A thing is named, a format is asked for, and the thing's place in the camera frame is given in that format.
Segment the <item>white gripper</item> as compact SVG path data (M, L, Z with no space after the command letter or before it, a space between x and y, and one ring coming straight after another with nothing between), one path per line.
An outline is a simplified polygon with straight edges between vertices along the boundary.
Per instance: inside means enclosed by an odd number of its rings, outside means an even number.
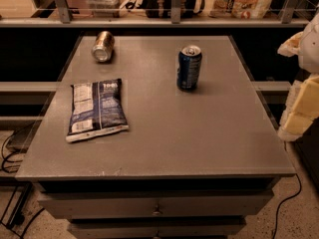
M319 73L319 14L303 32L287 39L277 50L279 55L297 55L299 67L312 74ZM290 87L282 113L278 136L284 141L295 141L319 118L319 76L304 82L294 81Z

